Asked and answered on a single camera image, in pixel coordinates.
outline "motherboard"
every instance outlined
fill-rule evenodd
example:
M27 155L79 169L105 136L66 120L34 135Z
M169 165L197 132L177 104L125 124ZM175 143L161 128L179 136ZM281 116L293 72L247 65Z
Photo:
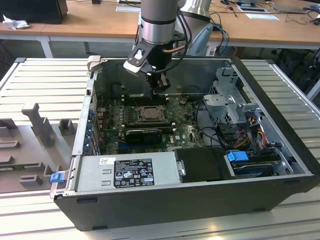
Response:
M196 100L181 95L152 102L110 99L100 111L103 154L171 152L205 146L195 125Z

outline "yellow wire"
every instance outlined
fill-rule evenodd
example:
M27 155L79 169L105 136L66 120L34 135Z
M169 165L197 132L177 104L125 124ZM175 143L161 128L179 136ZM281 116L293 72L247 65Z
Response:
M265 134L262 131L258 131L259 134L261 134L261 138L262 138L262 145L265 145Z
M244 145L246 142L248 142L249 141L249 138L247 137L245 140L243 140L242 142L240 142L238 145L236 145L234 148L236 149L236 148L239 148L239 147L241 147L242 145Z

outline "power supply label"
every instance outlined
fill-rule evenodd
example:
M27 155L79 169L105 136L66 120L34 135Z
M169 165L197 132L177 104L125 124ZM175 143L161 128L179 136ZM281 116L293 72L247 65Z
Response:
M113 185L117 189L155 185L151 158L114 161Z

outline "computer case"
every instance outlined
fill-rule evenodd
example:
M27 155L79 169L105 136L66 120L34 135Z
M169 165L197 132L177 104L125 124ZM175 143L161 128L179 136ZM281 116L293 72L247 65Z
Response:
M29 23L61 24L68 11L66 0L1 0L0 19L3 15Z

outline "crumpled paper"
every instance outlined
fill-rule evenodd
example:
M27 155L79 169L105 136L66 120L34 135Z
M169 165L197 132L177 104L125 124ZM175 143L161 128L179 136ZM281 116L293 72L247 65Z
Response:
M9 29L24 29L30 27L30 25L25 20L12 20L3 15L4 21L2 23L6 25Z

